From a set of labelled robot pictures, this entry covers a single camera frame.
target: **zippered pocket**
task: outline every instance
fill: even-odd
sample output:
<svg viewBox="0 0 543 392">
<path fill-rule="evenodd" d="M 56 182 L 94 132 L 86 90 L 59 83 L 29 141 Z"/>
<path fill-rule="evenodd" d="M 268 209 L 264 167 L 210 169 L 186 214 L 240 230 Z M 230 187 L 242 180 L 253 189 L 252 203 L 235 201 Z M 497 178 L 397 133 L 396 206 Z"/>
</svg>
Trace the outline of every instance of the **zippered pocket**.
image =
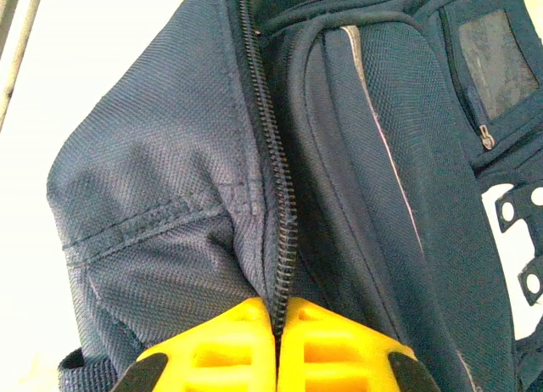
<svg viewBox="0 0 543 392">
<path fill-rule="evenodd" d="M 543 121 L 543 48 L 523 0 L 432 4 L 434 14 L 421 8 L 416 17 L 442 40 L 436 50 L 444 50 L 458 102 L 479 138 L 478 146 L 470 138 L 465 146 L 480 170 Z"/>
<path fill-rule="evenodd" d="M 449 65 L 449 72 L 451 73 L 452 85 L 455 88 L 456 96 L 460 101 L 469 124 L 473 128 L 473 131 L 478 133 L 484 148 L 491 150 L 495 146 L 495 140 L 489 132 L 489 117 L 486 114 L 477 88 L 472 85 L 465 87 L 465 82 L 462 82 L 458 75 L 456 66 L 459 58 L 455 56 L 451 25 L 444 8 L 439 10 L 439 19 L 443 26 L 447 64 Z"/>
</svg>

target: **webbing strap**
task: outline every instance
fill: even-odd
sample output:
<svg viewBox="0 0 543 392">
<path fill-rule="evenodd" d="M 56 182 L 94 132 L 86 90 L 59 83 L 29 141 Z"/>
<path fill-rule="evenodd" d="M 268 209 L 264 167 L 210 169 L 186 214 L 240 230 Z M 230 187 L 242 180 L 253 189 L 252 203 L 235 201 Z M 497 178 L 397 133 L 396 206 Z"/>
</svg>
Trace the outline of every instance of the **webbing strap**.
<svg viewBox="0 0 543 392">
<path fill-rule="evenodd" d="M 59 366 L 60 392 L 109 392 L 116 382 L 117 372 L 108 358 L 84 365 L 81 349 Z"/>
</svg>

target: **seam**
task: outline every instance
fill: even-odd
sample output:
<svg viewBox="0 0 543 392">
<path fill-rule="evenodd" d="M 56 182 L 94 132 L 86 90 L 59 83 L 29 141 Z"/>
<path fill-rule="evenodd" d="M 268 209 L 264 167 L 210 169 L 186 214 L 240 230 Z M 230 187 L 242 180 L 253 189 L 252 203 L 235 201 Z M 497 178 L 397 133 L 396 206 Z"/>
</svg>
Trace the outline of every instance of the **seam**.
<svg viewBox="0 0 543 392">
<path fill-rule="evenodd" d="M 201 214 L 203 211 L 215 212 L 216 215 L 214 215 L 214 216 L 206 216 L 206 215 L 199 216 L 199 214 Z M 159 236 L 159 235 L 161 235 L 161 234 L 163 234 L 165 232 L 169 232 L 169 231 L 173 230 L 174 227 L 165 229 L 164 231 L 158 231 L 158 232 L 154 232 L 154 233 L 148 232 L 148 231 L 151 231 L 153 229 L 160 228 L 160 227 L 162 227 L 164 225 L 167 225 L 167 224 L 170 224 L 170 223 L 175 223 L 178 220 L 181 220 L 182 218 L 186 218 L 185 222 L 189 223 L 189 222 L 196 222 L 196 221 L 202 221 L 202 220 L 206 220 L 206 219 L 216 218 L 216 217 L 219 217 L 219 216 L 227 216 L 226 212 L 221 213 L 220 211 L 225 211 L 224 206 L 222 204 L 221 205 L 216 205 L 214 207 L 210 207 L 208 209 L 201 209 L 200 211 L 193 212 L 191 214 L 176 213 L 176 214 L 173 214 L 173 215 L 171 215 L 171 216 L 169 216 L 169 217 L 167 217 L 165 219 L 162 219 L 162 220 L 156 221 L 156 222 L 154 222 L 152 224 L 149 224 L 146 227 L 141 227 L 141 228 L 138 228 L 137 230 L 134 230 L 132 232 L 128 232 L 129 235 L 126 235 L 126 233 L 121 232 L 120 234 L 123 237 L 121 241 L 117 241 L 114 244 L 108 246 L 106 249 L 102 249 L 99 252 L 96 252 L 96 253 L 84 258 L 81 261 L 67 262 L 66 265 L 69 268 L 72 268 L 72 269 L 77 268 L 79 266 L 88 266 L 88 265 L 90 265 L 90 264 L 92 264 L 92 263 L 94 263 L 96 261 L 102 260 L 103 258 L 105 258 L 105 257 L 107 257 L 109 255 L 112 255 L 112 254 L 117 253 L 117 252 L 121 252 L 123 249 L 128 248 L 130 246 L 133 246 L 134 244 L 138 244 L 138 243 L 142 242 L 143 240 L 146 240 L 146 239 L 149 239 L 149 238 L 152 238 L 152 237 L 156 237 L 156 236 Z M 196 216 L 196 217 L 194 217 L 193 219 L 190 219 L 189 218 L 190 215 L 193 215 L 193 216 Z"/>
<path fill-rule="evenodd" d="M 239 186 L 239 185 L 240 185 L 239 183 L 219 183 L 219 184 L 216 184 L 216 186 L 218 188 L 219 187 L 235 187 L 235 186 Z M 209 186 L 209 187 L 204 188 L 204 189 L 199 190 L 199 191 L 189 192 L 188 195 L 186 195 L 186 196 L 176 196 L 176 197 L 173 197 L 172 199 L 169 199 L 168 201 L 166 201 L 164 203 L 154 204 L 151 207 L 149 207 L 149 208 L 147 208 L 147 209 L 145 209 L 143 211 L 138 211 L 137 213 L 132 214 L 132 215 L 120 220 L 120 221 L 114 222 L 114 223 L 100 229 L 99 231 L 96 231 L 94 233 L 91 233 L 91 234 L 87 235 L 86 237 L 76 239 L 75 241 L 64 245 L 62 247 L 62 249 L 67 250 L 67 249 L 69 249 L 69 248 L 71 248 L 71 247 L 73 247 L 73 246 L 75 246 L 77 244 L 80 244 L 81 242 L 85 242 L 90 238 L 96 237 L 100 233 L 104 233 L 104 232 L 108 231 L 111 228 L 118 227 L 119 225 L 121 225 L 121 224 L 123 224 L 125 222 L 133 220 L 133 219 L 135 219 L 135 218 L 137 218 L 139 216 L 143 216 L 144 214 L 150 213 L 151 211 L 157 210 L 157 209 L 159 209 L 161 207 L 166 207 L 166 206 L 170 205 L 171 203 L 173 203 L 174 201 L 181 200 L 181 201 L 187 202 L 187 200 L 192 199 L 194 196 L 199 195 L 201 193 L 205 193 L 206 191 L 211 192 L 211 190 L 212 190 L 212 186 Z"/>
<path fill-rule="evenodd" d="M 216 0 L 217 3 L 214 3 L 214 7 L 215 7 L 215 11 L 217 13 L 217 15 L 220 15 L 223 19 L 226 20 L 226 22 L 229 21 L 229 17 L 228 17 L 228 13 L 225 14 L 224 10 L 221 9 L 221 6 L 219 4 L 219 0 Z M 227 51 L 226 51 L 226 45 L 230 46 L 231 48 L 231 53 L 233 54 L 234 56 L 234 63 L 233 65 L 237 65 L 237 59 L 236 59 L 236 54 L 235 54 L 235 47 L 232 45 L 232 40 L 233 40 L 233 35 L 231 34 L 232 33 L 232 30 L 230 30 L 230 27 L 227 27 L 227 26 L 222 26 L 222 25 L 218 25 L 218 28 L 220 29 L 221 31 L 221 34 L 222 34 L 222 39 L 224 40 L 224 43 L 221 43 L 221 42 L 218 42 L 217 43 L 217 46 L 218 46 L 218 50 L 221 52 L 221 56 L 223 57 L 223 62 L 224 62 L 224 65 L 225 65 L 225 68 L 229 69 L 231 68 L 230 65 L 228 64 L 231 64 L 228 62 L 228 55 L 227 55 Z M 258 276 L 259 280 L 261 280 L 262 282 L 262 288 L 264 289 L 264 291 L 268 294 L 270 293 L 269 292 L 269 289 L 267 288 L 267 281 L 266 281 L 266 273 L 265 273 L 265 269 L 266 269 L 266 261 L 265 261 L 265 253 L 264 253 L 264 242 L 265 242 L 265 234 L 266 234 L 266 223 L 265 223 L 265 219 L 266 219 L 266 209 L 264 209 L 264 212 L 262 214 L 262 234 L 260 235 L 261 238 L 260 238 L 260 241 L 257 240 L 258 238 L 258 226 L 260 225 L 259 224 L 259 219 L 255 218 L 256 217 L 256 214 L 255 214 L 255 207 L 253 206 L 253 203 L 254 203 L 254 200 L 253 200 L 253 191 L 254 191 L 254 188 L 252 187 L 252 185 L 250 184 L 251 182 L 251 179 L 248 178 L 247 176 L 247 170 L 249 169 L 249 167 L 247 166 L 247 148 L 246 148 L 246 145 L 244 143 L 244 140 L 242 139 L 242 136 L 246 136 L 247 134 L 249 134 L 249 138 L 251 138 L 251 133 L 250 132 L 247 132 L 247 131 L 253 131 L 253 127 L 251 125 L 251 122 L 250 122 L 250 114 L 246 108 L 246 105 L 245 102 L 243 101 L 243 104 L 241 104 L 237 99 L 237 94 L 235 93 L 235 88 L 234 88 L 234 82 L 238 81 L 238 82 L 241 82 L 241 80 L 239 80 L 236 75 L 233 73 L 233 71 L 231 70 L 228 70 L 227 71 L 227 79 L 228 79 L 228 88 L 230 90 L 230 93 L 232 95 L 232 97 L 234 98 L 232 100 L 232 112 L 234 114 L 237 114 L 238 115 L 238 135 L 237 135 L 237 140 L 238 140 L 238 145 L 242 148 L 242 159 L 240 161 L 240 164 L 238 165 L 239 167 L 239 170 L 241 171 L 242 173 L 242 179 L 243 179 L 243 182 L 247 182 L 247 184 L 244 185 L 244 192 L 245 192 L 245 195 L 248 197 L 248 200 L 249 200 L 249 216 L 251 218 L 251 220 L 253 221 L 256 221 L 256 227 L 251 229 L 250 232 L 251 232 L 251 235 L 250 235 L 250 242 L 253 244 L 252 246 L 252 253 L 254 256 L 257 256 L 258 255 L 258 250 L 260 248 L 260 263 L 261 263 L 261 268 L 260 269 L 256 269 L 256 275 Z M 244 97 L 244 92 L 243 92 L 243 89 L 241 88 L 240 91 L 240 97 Z M 242 128 L 242 125 L 241 125 L 241 121 L 247 119 L 249 121 L 249 128 L 245 128 L 246 130 L 244 130 Z M 262 190 L 261 193 L 262 193 L 262 197 L 265 198 L 265 187 L 264 187 L 264 184 L 263 184 L 263 178 L 264 176 L 261 175 L 261 180 L 258 181 L 258 183 L 260 184 L 260 189 Z M 240 268 L 242 268 L 242 271 L 244 270 L 243 267 L 242 267 L 242 264 L 240 263 L 240 261 L 238 260 L 238 264 L 240 265 Z"/>
<path fill-rule="evenodd" d="M 463 1 L 463 0 L 450 0 L 449 2 L 446 2 L 444 3 L 442 6 L 436 8 L 435 10 L 433 10 L 433 12 L 441 9 L 441 8 L 445 8 L 446 6 L 450 5 L 450 4 L 455 4 L 455 3 L 459 3 L 460 1 Z M 505 11 L 505 8 L 507 6 L 507 2 L 509 0 L 499 0 L 499 2 L 497 3 L 496 1 L 493 2 L 493 4 L 495 6 L 499 6 L 500 8 L 503 8 L 503 10 Z M 523 5 L 523 0 L 517 0 L 517 3 L 520 3 L 521 4 L 521 7 L 520 9 L 521 10 L 524 10 L 526 11 L 526 8 L 524 7 Z M 539 84 L 540 86 L 540 78 L 539 78 L 539 74 L 536 74 L 536 72 L 534 71 L 534 66 L 532 65 L 533 63 L 530 63 L 526 56 L 527 54 L 525 53 L 525 45 L 527 44 L 526 42 L 526 39 L 529 39 L 530 37 L 527 36 L 527 37 L 524 37 L 524 42 L 521 44 L 521 42 L 519 41 L 519 35 L 518 34 L 515 34 L 512 26 L 511 26 L 511 18 L 510 18 L 510 14 L 507 14 L 507 11 L 506 11 L 506 17 L 507 17 L 507 23 L 509 24 L 509 27 L 511 29 L 511 33 L 512 33 L 512 37 L 513 37 L 513 40 L 515 41 L 515 44 L 518 48 L 518 51 L 521 53 L 521 55 L 523 56 L 523 59 L 524 61 L 526 62 L 526 65 L 529 69 L 529 71 L 532 73 L 532 75 L 534 76 L 536 82 Z M 460 26 L 464 23 L 458 23 L 458 22 L 455 22 L 455 30 L 453 31 L 453 33 L 455 34 L 455 36 L 453 38 L 455 38 L 454 40 L 454 44 L 457 44 L 456 41 L 457 41 L 457 33 L 458 33 L 458 29 L 460 28 Z M 453 57 L 453 60 L 456 60 L 456 61 L 466 61 L 465 59 L 455 59 Z M 525 106 L 525 103 L 526 101 L 530 100 L 530 99 L 533 99 L 534 95 L 537 94 L 537 93 L 540 93 L 540 89 L 536 89 L 535 91 L 533 91 L 529 96 L 525 97 L 523 100 L 517 102 L 517 104 L 515 104 L 514 106 L 512 106 L 511 108 L 507 109 L 506 111 L 502 112 L 500 115 L 498 115 L 495 119 L 489 119 L 489 125 L 490 126 L 494 126 L 494 127 L 499 127 L 501 125 L 503 125 L 504 123 L 504 120 L 506 120 L 507 118 L 511 118 L 512 117 L 512 114 L 514 114 L 515 111 L 518 111 L 519 108 L 521 106 Z M 526 133 L 526 132 L 529 132 L 532 128 L 534 128 L 534 125 L 536 124 L 537 122 L 534 121 L 534 120 L 531 120 L 529 121 L 528 123 L 524 123 L 524 124 L 521 124 L 521 125 L 518 125 L 518 126 L 515 126 L 513 125 L 512 127 L 509 126 L 509 128 L 505 128 L 506 130 L 503 131 L 503 133 L 501 134 L 501 137 L 500 138 L 497 138 L 495 140 L 495 147 L 494 148 L 497 148 L 499 146 L 501 146 L 501 151 L 506 151 L 507 150 L 507 147 L 510 147 L 512 144 L 514 143 L 511 143 L 510 141 L 512 141 L 512 137 L 515 136 L 515 135 L 518 135 L 518 134 L 523 134 Z M 487 153 L 489 152 L 483 152 L 482 154 L 479 154 L 477 156 L 477 158 L 486 158 L 486 157 L 489 157 L 489 156 L 486 156 Z"/>
<path fill-rule="evenodd" d="M 522 161 L 519 165 L 515 167 L 515 169 L 520 169 L 526 163 L 530 162 L 531 160 L 535 160 L 535 158 L 539 157 L 541 152 L 543 152 L 543 148 L 537 149 L 535 153 L 531 154 L 526 160 Z"/>
<path fill-rule="evenodd" d="M 282 31 L 285 31 L 286 29 L 288 29 L 289 27 L 293 26 L 293 25 L 297 25 L 299 23 L 304 23 L 304 22 L 307 22 L 307 21 L 310 21 L 310 20 L 313 20 L 315 19 L 316 17 L 318 16 L 321 16 L 323 14 L 336 14 L 336 13 L 339 13 L 339 12 L 346 12 L 346 11 L 349 11 L 349 10 L 357 10 L 357 9 L 361 9 L 361 8 L 368 8 L 368 7 L 371 7 L 371 6 L 378 6 L 378 5 L 383 5 L 387 2 L 390 2 L 391 0 L 366 0 L 366 1 L 363 1 L 361 2 L 360 5 L 347 5 L 346 7 L 345 6 L 334 6 L 334 8 L 324 8 L 324 7 L 320 7 L 320 9 L 317 7 L 314 6 L 314 9 L 312 11 L 309 11 L 309 12 L 305 12 L 305 14 L 303 15 L 300 15 L 300 13 L 297 13 L 298 17 L 295 17 L 294 19 L 289 19 L 289 20 L 283 20 L 283 21 L 287 21 L 287 24 L 283 24 L 281 26 L 279 25 L 273 25 L 272 28 L 271 28 L 271 31 L 268 31 L 267 28 L 264 29 L 263 33 L 266 33 L 267 36 L 266 38 L 268 39 L 272 39 L 276 36 L 279 36 L 280 33 Z M 425 8 L 428 4 L 425 3 L 423 4 L 418 11 L 420 11 L 422 8 Z M 296 13 L 296 9 L 297 8 L 300 8 L 301 6 L 293 6 L 292 8 L 288 8 L 287 10 L 283 11 L 278 17 L 281 17 L 281 18 L 284 18 L 285 15 L 289 15 L 289 14 L 293 14 L 293 13 Z"/>
<path fill-rule="evenodd" d="M 320 278 L 314 273 L 313 269 L 311 268 L 311 264 L 307 262 L 305 256 L 304 256 L 304 253 L 301 251 L 301 250 L 298 250 L 298 256 L 299 256 L 299 263 L 301 265 L 303 265 L 303 267 L 305 268 L 305 271 L 307 272 L 307 276 L 309 277 L 309 279 L 319 288 L 319 290 L 321 291 L 321 294 L 322 294 L 322 298 L 324 299 L 324 302 L 326 303 L 326 305 L 322 306 L 322 307 L 325 307 L 327 309 L 329 309 L 329 306 L 332 304 L 330 302 L 331 300 L 331 297 L 330 295 L 327 293 L 324 285 L 322 284 L 322 281 L 320 280 Z"/>
</svg>

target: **nylon fabric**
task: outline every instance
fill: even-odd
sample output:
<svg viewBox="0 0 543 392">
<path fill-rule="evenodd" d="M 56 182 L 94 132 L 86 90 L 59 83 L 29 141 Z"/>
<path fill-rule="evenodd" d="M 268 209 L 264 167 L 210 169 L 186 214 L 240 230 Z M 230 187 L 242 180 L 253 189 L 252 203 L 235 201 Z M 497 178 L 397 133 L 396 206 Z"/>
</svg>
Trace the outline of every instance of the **nylon fabric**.
<svg viewBox="0 0 543 392">
<path fill-rule="evenodd" d="M 226 0 L 185 0 L 59 153 L 48 200 L 89 362 L 105 352 L 123 373 L 145 347 L 267 298 L 244 101 Z"/>
<path fill-rule="evenodd" d="M 322 55 L 311 53 L 324 68 Z M 367 257 L 379 254 L 379 244 L 372 225 L 363 223 L 369 221 L 366 204 L 353 183 L 355 174 L 335 126 L 326 73 L 318 68 L 309 73 L 314 78 L 307 88 L 300 83 L 301 91 L 289 93 L 289 105 L 281 100 L 290 88 L 283 84 L 286 80 L 271 83 L 299 203 L 301 258 L 333 311 L 403 339 L 386 266 Z M 280 66 L 273 69 L 281 76 L 286 73 Z M 289 107 L 304 108 L 305 99 L 307 114 L 288 112 Z"/>
<path fill-rule="evenodd" d="M 407 25 L 394 26 L 400 31 L 414 32 Z M 411 35 L 415 39 L 421 38 L 416 37 L 416 33 Z M 343 29 L 328 31 L 324 47 L 328 83 L 339 127 L 358 176 L 358 188 L 367 200 L 386 268 L 393 278 L 391 286 L 395 290 L 401 320 L 408 334 L 403 342 L 409 344 L 416 351 L 417 358 L 426 363 L 442 390 L 468 390 L 467 378 L 458 376 L 463 371 L 463 364 L 436 302 L 434 284 L 430 279 L 432 271 L 428 269 L 410 223 L 409 205 L 405 203 L 396 180 L 385 147 L 387 143 L 383 142 L 365 99 L 355 70 L 350 40 Z"/>
<path fill-rule="evenodd" d="M 361 39 L 370 95 L 415 212 L 445 321 L 475 383 L 514 390 L 505 279 L 437 59 L 404 25 L 363 27 Z"/>
<path fill-rule="evenodd" d="M 109 392 L 117 382 L 117 374 L 108 359 L 83 366 L 81 350 L 67 356 L 59 367 L 62 392 Z"/>
</svg>

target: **black plastic part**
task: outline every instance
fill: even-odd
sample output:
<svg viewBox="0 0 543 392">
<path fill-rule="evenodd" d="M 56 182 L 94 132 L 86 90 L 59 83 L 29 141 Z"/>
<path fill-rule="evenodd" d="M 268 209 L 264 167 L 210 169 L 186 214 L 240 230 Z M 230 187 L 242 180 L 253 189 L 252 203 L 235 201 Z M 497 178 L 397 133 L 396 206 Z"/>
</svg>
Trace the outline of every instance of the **black plastic part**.
<svg viewBox="0 0 543 392">
<path fill-rule="evenodd" d="M 515 187 L 507 191 L 503 196 L 501 196 L 495 202 L 495 212 L 498 215 L 498 222 L 500 223 L 500 230 L 502 232 L 507 231 L 512 227 L 518 220 L 526 220 L 530 231 L 534 237 L 534 241 L 537 240 L 538 226 L 537 221 L 531 223 L 530 219 L 533 216 L 539 215 L 543 212 L 540 206 L 532 203 L 531 195 L 536 188 L 543 187 L 543 181 L 539 180 L 537 182 L 531 182 L 530 184 L 520 184 L 518 187 Z M 502 207 L 505 203 L 510 203 L 515 210 L 515 213 L 510 221 L 506 221 L 502 214 Z"/>
<path fill-rule="evenodd" d="M 162 353 L 134 362 L 111 392 L 152 392 L 167 363 L 168 356 Z"/>
<path fill-rule="evenodd" d="M 391 352 L 389 362 L 401 392 L 439 392 L 438 385 L 421 362 L 400 352 Z"/>
</svg>

